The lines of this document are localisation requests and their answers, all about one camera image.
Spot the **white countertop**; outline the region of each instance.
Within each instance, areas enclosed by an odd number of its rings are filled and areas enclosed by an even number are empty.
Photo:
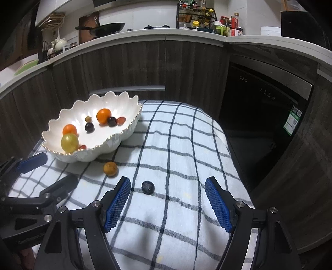
[[[11,91],[16,85],[28,80],[29,78],[46,70],[48,65],[57,65],[72,57],[84,54],[101,48],[149,40],[180,40],[208,43],[216,46],[223,46],[224,43],[231,44],[261,44],[268,47],[294,51],[300,55],[316,60],[320,64],[332,67],[332,51],[303,40],[275,37],[275,36],[237,36],[224,37],[216,34],[206,33],[202,31],[190,31],[182,29],[146,29],[122,32],[91,40],[80,44],[64,53],[51,58],[37,66],[34,66],[21,74],[15,76],[12,80],[0,87],[0,98]]]

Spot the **small yellow fruit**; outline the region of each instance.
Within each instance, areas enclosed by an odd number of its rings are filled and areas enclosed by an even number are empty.
[[[76,151],[80,147],[77,136],[72,133],[65,134],[61,139],[61,147],[66,153]]]
[[[91,122],[92,122],[92,118],[91,118],[91,116],[87,116],[87,117],[85,118],[85,121],[86,121],[87,123],[91,123]]]
[[[113,176],[113,175],[115,175],[117,173],[117,171],[118,171],[118,167],[115,164],[115,162],[110,161],[110,162],[105,163],[105,165],[104,165],[104,173],[107,176]]]

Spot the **small orange fruit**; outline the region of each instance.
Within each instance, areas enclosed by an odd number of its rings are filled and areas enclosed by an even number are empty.
[[[117,171],[118,171],[118,167],[115,164],[115,162],[110,161],[110,162],[105,163],[105,165],[104,165],[104,173],[107,176],[113,176],[113,175],[115,175],[117,173]]]
[[[65,135],[67,133],[72,133],[72,134],[75,134],[77,136],[76,127],[72,124],[65,125],[63,130],[62,130],[62,135]]]
[[[109,109],[101,109],[97,112],[97,121],[102,125],[107,124],[107,119],[112,116],[112,113]]]

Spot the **wok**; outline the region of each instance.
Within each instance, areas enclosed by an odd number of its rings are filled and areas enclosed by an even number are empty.
[[[100,38],[103,36],[107,36],[110,34],[114,34],[115,32],[121,31],[125,26],[125,23],[109,23],[100,25],[97,17],[94,18],[95,22],[97,23],[97,27],[87,27],[87,26],[77,26],[75,27],[76,30],[89,30],[90,35],[96,38]]]

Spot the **white tablecloth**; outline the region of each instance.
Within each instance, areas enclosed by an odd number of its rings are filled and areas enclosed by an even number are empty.
[[[39,144],[33,154],[42,151]],[[101,199],[121,176],[131,180],[133,189],[120,220],[107,234],[122,270],[216,268],[229,235],[219,226],[205,194],[209,176],[215,176],[235,200],[252,206],[220,126],[187,104],[145,101],[134,134],[115,152],[93,162],[66,164],[47,155],[46,165],[18,178],[10,197],[37,197],[73,173],[80,182],[58,206],[77,209]],[[107,161],[117,163],[115,177],[103,173]],[[155,185],[152,195],[141,191],[145,180]],[[84,229],[79,229],[79,237],[85,265],[93,269]],[[253,229],[242,269],[250,269],[256,238]]]

